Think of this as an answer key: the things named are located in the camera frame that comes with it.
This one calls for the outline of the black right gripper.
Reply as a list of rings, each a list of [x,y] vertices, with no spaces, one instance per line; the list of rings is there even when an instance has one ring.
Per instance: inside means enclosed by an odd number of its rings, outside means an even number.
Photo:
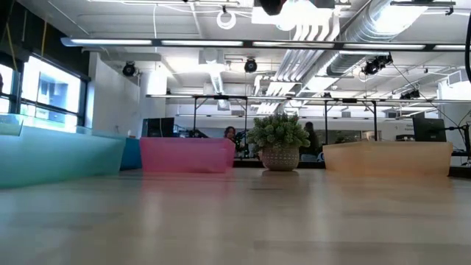
[[[286,0],[259,0],[259,3],[267,15],[279,15]]]

